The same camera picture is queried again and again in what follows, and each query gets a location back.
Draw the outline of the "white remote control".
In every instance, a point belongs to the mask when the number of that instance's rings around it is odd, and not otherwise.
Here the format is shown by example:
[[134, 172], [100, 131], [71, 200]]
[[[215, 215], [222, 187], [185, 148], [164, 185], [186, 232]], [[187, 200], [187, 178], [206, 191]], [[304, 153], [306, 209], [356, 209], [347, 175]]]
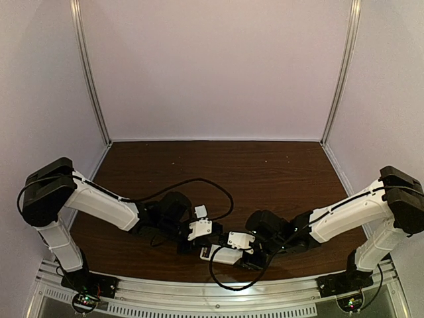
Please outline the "white remote control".
[[212, 254], [219, 249], [219, 251], [216, 253], [216, 255], [213, 258], [213, 262], [220, 263], [220, 264], [227, 264], [227, 265], [234, 265], [239, 259], [242, 257], [242, 251], [241, 250], [235, 250], [227, 247], [220, 248], [219, 245], [212, 244], [211, 246], [208, 246], [211, 248], [210, 257], [208, 260], [204, 261], [210, 261]]

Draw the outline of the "white battery cover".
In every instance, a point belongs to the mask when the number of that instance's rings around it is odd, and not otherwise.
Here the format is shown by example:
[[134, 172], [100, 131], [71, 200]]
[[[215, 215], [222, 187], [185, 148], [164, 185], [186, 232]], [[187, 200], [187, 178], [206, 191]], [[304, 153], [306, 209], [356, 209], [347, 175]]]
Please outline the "white battery cover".
[[208, 216], [207, 208], [204, 205], [194, 207], [194, 213], [197, 219], [204, 219]]

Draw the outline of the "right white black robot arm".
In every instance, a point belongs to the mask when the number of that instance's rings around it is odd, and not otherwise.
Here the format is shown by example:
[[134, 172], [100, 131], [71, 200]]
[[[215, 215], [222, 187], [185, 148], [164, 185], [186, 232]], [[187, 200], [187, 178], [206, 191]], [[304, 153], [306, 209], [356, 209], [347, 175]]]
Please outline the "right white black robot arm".
[[346, 271], [340, 277], [340, 287], [351, 293], [403, 239], [423, 232], [423, 187], [393, 166], [382, 168], [380, 178], [361, 192], [290, 221], [269, 210], [255, 211], [245, 225], [254, 242], [237, 263], [261, 270], [278, 254], [306, 252], [376, 220], [380, 225], [362, 246], [349, 254]]

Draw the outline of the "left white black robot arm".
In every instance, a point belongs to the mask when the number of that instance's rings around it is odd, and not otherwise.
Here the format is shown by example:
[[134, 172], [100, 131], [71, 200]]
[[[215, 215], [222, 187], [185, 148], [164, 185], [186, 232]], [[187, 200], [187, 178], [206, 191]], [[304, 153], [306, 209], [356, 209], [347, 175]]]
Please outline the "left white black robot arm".
[[192, 244], [212, 233], [212, 222], [204, 206], [196, 216], [182, 218], [192, 209], [180, 192], [167, 193], [159, 201], [137, 201], [121, 197], [85, 178], [69, 158], [61, 157], [28, 176], [17, 196], [17, 209], [34, 227], [58, 259], [64, 276], [81, 294], [95, 289], [87, 261], [76, 245], [60, 212], [63, 208], [82, 211], [135, 235], [160, 233], [180, 244]]

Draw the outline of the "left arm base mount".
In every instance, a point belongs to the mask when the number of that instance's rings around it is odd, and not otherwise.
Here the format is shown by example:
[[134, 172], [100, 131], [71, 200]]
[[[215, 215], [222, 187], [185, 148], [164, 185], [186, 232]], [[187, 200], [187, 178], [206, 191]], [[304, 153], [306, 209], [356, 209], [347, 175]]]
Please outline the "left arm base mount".
[[74, 311], [83, 316], [95, 311], [103, 298], [113, 299], [119, 279], [114, 276], [92, 272], [64, 272], [61, 286], [76, 292], [71, 305]]

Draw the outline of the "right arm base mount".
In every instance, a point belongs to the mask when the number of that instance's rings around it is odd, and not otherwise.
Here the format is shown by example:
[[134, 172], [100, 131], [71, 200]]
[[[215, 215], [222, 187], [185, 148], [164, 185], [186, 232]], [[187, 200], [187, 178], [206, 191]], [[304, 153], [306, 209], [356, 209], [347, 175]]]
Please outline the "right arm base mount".
[[319, 276], [316, 279], [321, 298], [336, 297], [336, 302], [342, 311], [358, 313], [364, 305], [363, 288], [374, 282], [371, 272], [348, 272]]

